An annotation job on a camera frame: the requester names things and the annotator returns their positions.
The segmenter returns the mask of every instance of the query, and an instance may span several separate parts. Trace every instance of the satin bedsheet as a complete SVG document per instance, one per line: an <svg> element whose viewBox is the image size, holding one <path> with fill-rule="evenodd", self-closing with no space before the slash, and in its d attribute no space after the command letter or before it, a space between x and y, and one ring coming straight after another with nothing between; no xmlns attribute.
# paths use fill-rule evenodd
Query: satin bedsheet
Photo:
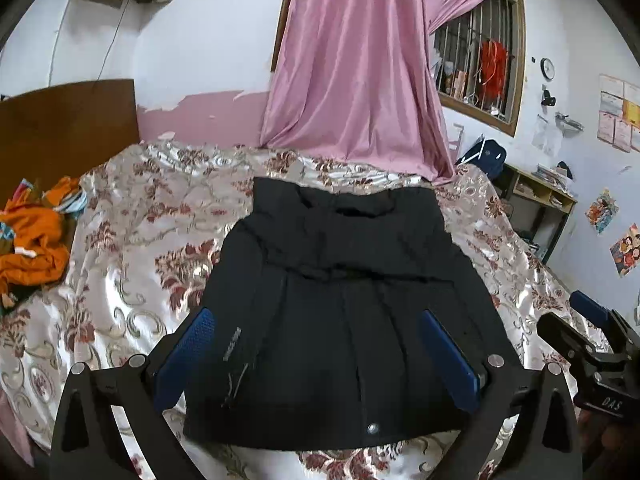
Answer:
<svg viewBox="0 0 640 480"><path fill-rule="evenodd" d="M291 151L195 149L171 141L130 146L86 174L81 183L88 208L78 222L65 279L0 319L1 386L41 447L50 447L73 363L112 367L137 352L148 353L198 304L225 235L251 211L257 175L362 194L430 186L420 176ZM435 190L453 241L472 259L526 367L558 362L565 372L568 368L536 335L536 320L549 311L606 348L600 331L568 306L567 291L513 232L492 184L478 168L459 166L454 181ZM575 393L575 382L568 378ZM164 416L209 479L421 479L456 436L441 433L341 451L202 449L182 435L184 412L182 398ZM115 413L140 475L153 478L124 412L115 408ZM505 421L485 478L504 452L513 425L513 419Z"/></svg>

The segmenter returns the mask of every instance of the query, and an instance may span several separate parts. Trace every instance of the blue gripper pad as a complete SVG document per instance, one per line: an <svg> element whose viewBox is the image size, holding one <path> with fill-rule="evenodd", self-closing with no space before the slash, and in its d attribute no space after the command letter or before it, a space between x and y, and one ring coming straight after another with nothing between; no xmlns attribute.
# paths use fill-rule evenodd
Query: blue gripper pad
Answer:
<svg viewBox="0 0 640 480"><path fill-rule="evenodd" d="M191 373L210 348L216 321L203 308L169 354L154 380L154 409L162 413L176 405Z"/></svg>
<svg viewBox="0 0 640 480"><path fill-rule="evenodd" d="M473 413L480 404L480 381L436 318L425 310L420 336L456 407Z"/></svg>
<svg viewBox="0 0 640 480"><path fill-rule="evenodd" d="M600 306L589 296L576 290L569 297L571 308L578 311L598 328L604 329L609 321L609 310Z"/></svg>

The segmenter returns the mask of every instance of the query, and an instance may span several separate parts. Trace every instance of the wooden window frame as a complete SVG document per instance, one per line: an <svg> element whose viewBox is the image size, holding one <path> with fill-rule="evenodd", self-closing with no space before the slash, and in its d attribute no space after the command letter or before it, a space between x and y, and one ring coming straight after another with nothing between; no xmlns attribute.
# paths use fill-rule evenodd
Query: wooden window frame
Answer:
<svg viewBox="0 0 640 480"><path fill-rule="evenodd" d="M282 46L282 38L284 36L284 30L287 25L287 17L289 15L290 4L291 0L282 0L282 6L280 7L280 18L278 20L278 28L276 32L276 40L273 47L273 58L271 59L272 72L275 72L276 65L278 63L278 54L280 53L280 48ZM517 0L514 6L516 9L516 22L518 29L516 37L518 52L516 55L516 79L514 83L513 110L511 112L510 122L507 123L505 121L501 121L500 119L497 119L496 117L481 110L480 108L463 103L462 101L458 101L457 99L454 99L453 97L442 92L438 92L438 94L440 95L440 103L442 104L442 106L460 112L461 114L465 114L466 116L472 117L480 121L481 123L487 124L488 126L492 126L504 132L511 137L514 137L516 134L518 117L520 116L522 86L524 84L524 69L526 63L526 22L524 13L524 0Z"/></svg>
<svg viewBox="0 0 640 480"><path fill-rule="evenodd" d="M438 92L440 95L440 103L446 108L450 108L461 114L472 117L481 123L492 126L497 130L500 130L510 137L515 137L516 127L518 125L518 117L520 115L520 104L522 101L522 87L524 84L524 69L526 64L525 53L525 36L526 36L526 22L524 15L524 0L517 0L514 3L516 9L516 26L517 26L517 53L516 53L516 74L513 92L513 110L511 111L511 117L509 122L501 121L500 119L492 116L490 113L481 110L473 105L458 101L453 97Z"/></svg>

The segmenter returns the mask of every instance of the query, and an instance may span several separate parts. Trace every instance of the certificate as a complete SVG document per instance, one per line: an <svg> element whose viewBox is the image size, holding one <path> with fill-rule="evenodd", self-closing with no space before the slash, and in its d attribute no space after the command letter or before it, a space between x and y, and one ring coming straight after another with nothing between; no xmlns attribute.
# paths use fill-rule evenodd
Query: certificate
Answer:
<svg viewBox="0 0 640 480"><path fill-rule="evenodd" d="M625 81L625 100L640 106L640 88Z"/></svg>
<svg viewBox="0 0 640 480"><path fill-rule="evenodd" d="M615 115L616 117L622 117L622 109L624 106L624 99L616 97L615 95L607 94L606 92L600 92L600 111L607 114Z"/></svg>
<svg viewBox="0 0 640 480"><path fill-rule="evenodd" d="M640 127L640 106L625 100L625 105L622 108L622 117L627 123Z"/></svg>
<svg viewBox="0 0 640 480"><path fill-rule="evenodd" d="M613 145L624 152L631 151L631 124L624 119L616 118L616 131L613 137Z"/></svg>
<svg viewBox="0 0 640 480"><path fill-rule="evenodd" d="M616 118L613 115L600 112L598 122L598 138L609 144L613 144L613 133L615 130Z"/></svg>
<svg viewBox="0 0 640 480"><path fill-rule="evenodd" d="M635 126L631 127L631 147L640 152L640 130Z"/></svg>
<svg viewBox="0 0 640 480"><path fill-rule="evenodd" d="M621 79L603 74L600 76L600 90L617 97L624 97L625 83Z"/></svg>

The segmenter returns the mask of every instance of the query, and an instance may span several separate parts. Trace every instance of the pink wall paint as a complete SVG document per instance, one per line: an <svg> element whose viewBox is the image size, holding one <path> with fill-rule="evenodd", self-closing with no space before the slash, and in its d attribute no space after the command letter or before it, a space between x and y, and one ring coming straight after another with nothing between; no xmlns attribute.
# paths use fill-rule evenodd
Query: pink wall paint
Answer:
<svg viewBox="0 0 640 480"><path fill-rule="evenodd" d="M175 140L189 144L259 146L268 92L242 94L239 90L189 95L173 110L138 107L140 138L155 140L175 132Z"/></svg>

